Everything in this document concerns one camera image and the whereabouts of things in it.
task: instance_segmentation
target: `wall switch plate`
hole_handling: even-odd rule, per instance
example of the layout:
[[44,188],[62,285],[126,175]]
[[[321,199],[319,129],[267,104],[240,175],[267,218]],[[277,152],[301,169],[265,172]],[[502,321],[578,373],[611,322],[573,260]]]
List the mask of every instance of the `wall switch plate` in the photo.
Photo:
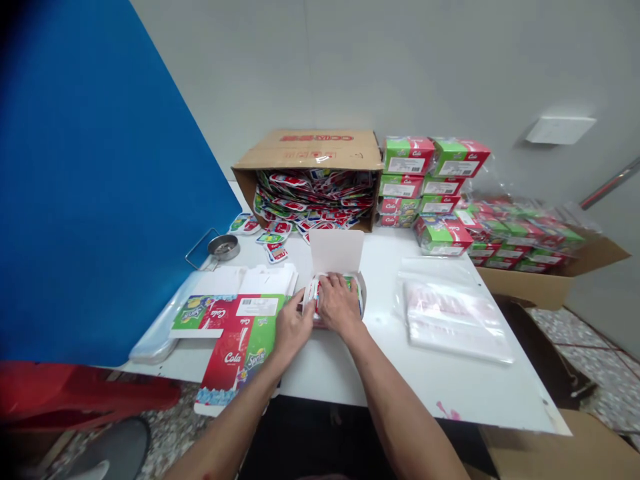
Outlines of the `wall switch plate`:
[[573,145],[593,126],[588,117],[540,117],[527,135],[532,143]]

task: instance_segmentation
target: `blue panel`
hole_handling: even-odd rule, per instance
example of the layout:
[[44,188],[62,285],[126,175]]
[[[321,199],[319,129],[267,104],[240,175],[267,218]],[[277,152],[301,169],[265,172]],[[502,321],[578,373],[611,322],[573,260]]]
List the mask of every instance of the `blue panel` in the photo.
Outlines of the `blue panel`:
[[120,365],[241,209],[129,2],[37,4],[2,64],[0,359]]

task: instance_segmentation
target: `plastic bag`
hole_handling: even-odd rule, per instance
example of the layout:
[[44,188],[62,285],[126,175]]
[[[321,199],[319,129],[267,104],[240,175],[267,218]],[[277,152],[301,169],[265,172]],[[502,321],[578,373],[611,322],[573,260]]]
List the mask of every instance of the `plastic bag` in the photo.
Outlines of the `plastic bag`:
[[398,273],[395,310],[407,323],[409,343],[513,363],[504,318],[493,299],[462,266],[456,270],[449,264],[446,271],[438,271],[436,263],[424,263],[429,261],[434,262],[403,260]]

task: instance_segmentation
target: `red plastic stool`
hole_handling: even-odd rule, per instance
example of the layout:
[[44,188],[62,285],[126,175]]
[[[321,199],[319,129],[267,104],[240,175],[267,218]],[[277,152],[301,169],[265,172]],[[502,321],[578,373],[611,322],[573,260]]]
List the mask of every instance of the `red plastic stool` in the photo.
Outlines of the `red plastic stool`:
[[21,431],[88,430],[180,400],[169,379],[136,375],[124,383],[108,381],[110,374],[84,365],[1,362],[0,419]]

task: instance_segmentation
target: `terrazzo floor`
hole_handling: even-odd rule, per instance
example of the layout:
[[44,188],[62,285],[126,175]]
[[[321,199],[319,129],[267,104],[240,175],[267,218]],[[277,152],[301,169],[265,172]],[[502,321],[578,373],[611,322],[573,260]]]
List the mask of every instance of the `terrazzo floor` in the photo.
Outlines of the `terrazzo floor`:
[[[640,449],[640,363],[566,309],[532,309],[530,313],[560,353],[599,385],[581,410],[627,435]],[[210,421],[193,412],[198,387],[196,383],[184,383],[182,398],[174,408],[142,415],[151,428],[151,448],[138,480],[162,478]],[[69,464],[96,435],[99,432],[76,435],[45,478],[64,479]]]

